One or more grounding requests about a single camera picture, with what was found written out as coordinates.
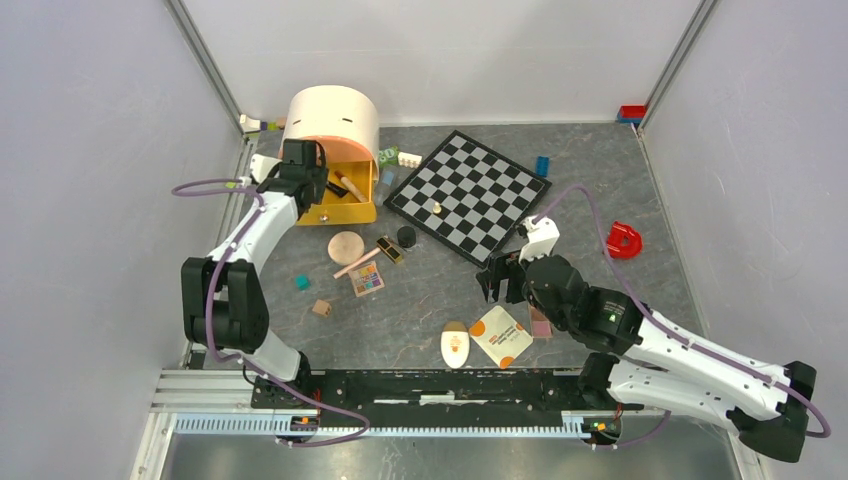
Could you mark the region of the wooden handle makeup brush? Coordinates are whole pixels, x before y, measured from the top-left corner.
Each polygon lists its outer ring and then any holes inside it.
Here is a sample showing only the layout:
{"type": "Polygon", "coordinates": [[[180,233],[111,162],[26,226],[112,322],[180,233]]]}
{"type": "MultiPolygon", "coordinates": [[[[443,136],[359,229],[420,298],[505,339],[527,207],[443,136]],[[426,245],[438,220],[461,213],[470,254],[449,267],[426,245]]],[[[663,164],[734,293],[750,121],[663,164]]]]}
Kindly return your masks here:
{"type": "Polygon", "coordinates": [[[353,181],[342,172],[335,170],[335,177],[342,182],[345,188],[357,199],[360,203],[367,203],[368,197],[353,183],[353,181]]]}

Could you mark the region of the pink brown blush palette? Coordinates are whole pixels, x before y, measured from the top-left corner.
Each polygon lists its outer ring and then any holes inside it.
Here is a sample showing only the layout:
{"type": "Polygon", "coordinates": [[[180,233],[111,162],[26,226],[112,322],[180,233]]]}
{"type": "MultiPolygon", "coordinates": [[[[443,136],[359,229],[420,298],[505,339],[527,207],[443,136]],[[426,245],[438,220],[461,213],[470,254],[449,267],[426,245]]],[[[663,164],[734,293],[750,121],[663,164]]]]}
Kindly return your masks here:
{"type": "Polygon", "coordinates": [[[537,339],[548,339],[553,336],[552,324],[547,317],[533,306],[528,306],[531,323],[531,334],[537,339]]]}

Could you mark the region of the yellow drawer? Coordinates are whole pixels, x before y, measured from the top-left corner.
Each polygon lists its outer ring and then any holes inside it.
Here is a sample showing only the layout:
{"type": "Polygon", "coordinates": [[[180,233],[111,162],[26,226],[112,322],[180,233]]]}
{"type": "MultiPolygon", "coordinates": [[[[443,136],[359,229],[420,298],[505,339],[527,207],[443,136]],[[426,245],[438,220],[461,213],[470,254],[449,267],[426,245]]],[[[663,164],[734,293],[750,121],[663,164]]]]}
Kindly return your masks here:
{"type": "Polygon", "coordinates": [[[373,223],[377,218],[376,206],[372,199],[375,175],[378,173],[373,161],[329,163],[328,181],[347,186],[338,179],[335,172],[343,174],[365,197],[360,201],[352,193],[339,197],[329,190],[323,200],[313,205],[296,222],[298,226],[348,225],[373,223]]]}

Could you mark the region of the white orange sachet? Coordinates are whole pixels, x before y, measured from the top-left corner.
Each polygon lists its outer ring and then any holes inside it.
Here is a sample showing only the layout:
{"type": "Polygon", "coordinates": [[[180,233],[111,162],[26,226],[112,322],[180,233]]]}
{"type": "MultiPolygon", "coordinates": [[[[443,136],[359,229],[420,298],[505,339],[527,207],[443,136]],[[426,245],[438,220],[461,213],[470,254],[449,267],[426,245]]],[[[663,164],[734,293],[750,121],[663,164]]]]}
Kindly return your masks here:
{"type": "Polygon", "coordinates": [[[533,343],[530,333],[499,305],[472,324],[468,332],[500,369],[509,368],[533,343]]]}

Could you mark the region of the colourful eyeshadow palette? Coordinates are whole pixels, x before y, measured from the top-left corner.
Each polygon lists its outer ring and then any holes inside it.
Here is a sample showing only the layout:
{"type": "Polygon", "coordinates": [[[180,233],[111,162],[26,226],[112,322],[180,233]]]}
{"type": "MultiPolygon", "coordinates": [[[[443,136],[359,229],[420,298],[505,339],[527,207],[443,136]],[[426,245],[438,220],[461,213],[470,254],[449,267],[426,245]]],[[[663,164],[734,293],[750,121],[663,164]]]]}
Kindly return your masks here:
{"type": "Polygon", "coordinates": [[[356,297],[373,293],[385,286],[375,261],[364,263],[348,273],[356,297]]]}

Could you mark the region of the black tube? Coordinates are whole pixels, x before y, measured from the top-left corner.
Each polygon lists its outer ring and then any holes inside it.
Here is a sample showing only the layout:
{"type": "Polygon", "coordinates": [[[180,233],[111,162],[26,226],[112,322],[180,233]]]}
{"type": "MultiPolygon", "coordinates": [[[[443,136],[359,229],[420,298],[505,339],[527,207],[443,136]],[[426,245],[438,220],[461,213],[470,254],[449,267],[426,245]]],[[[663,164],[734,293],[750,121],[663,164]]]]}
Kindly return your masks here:
{"type": "Polygon", "coordinates": [[[332,192],[338,198],[344,198],[346,195],[349,194],[349,191],[346,188],[339,186],[333,182],[328,182],[326,184],[326,189],[332,192]]]}

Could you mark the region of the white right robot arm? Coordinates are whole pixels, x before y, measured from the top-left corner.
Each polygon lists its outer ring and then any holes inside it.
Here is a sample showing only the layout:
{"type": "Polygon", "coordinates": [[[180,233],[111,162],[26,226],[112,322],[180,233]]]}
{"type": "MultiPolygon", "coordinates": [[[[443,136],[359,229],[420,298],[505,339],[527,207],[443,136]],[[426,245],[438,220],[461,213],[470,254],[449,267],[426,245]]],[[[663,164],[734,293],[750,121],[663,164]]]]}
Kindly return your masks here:
{"type": "Polygon", "coordinates": [[[661,408],[722,427],[773,460],[799,461],[814,367],[761,362],[716,345],[624,292],[589,284],[559,255],[522,261],[511,252],[475,279],[486,300],[526,302],[590,349],[577,382],[585,405],[661,408]]]}

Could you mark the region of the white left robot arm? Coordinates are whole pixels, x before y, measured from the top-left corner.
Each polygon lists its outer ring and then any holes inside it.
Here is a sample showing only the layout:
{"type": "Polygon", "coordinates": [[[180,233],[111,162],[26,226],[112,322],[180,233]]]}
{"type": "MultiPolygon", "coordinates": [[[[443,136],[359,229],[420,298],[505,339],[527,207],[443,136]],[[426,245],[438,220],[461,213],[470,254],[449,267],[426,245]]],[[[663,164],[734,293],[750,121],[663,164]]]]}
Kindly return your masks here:
{"type": "Polygon", "coordinates": [[[270,329],[260,272],[283,235],[323,199],[329,169],[316,140],[287,139],[266,177],[212,179],[173,189],[178,197],[243,194],[250,209],[210,253],[190,257],[180,270],[184,332],[219,361],[237,361],[267,380],[290,407],[306,405],[313,379],[301,372],[304,356],[270,329]]]}

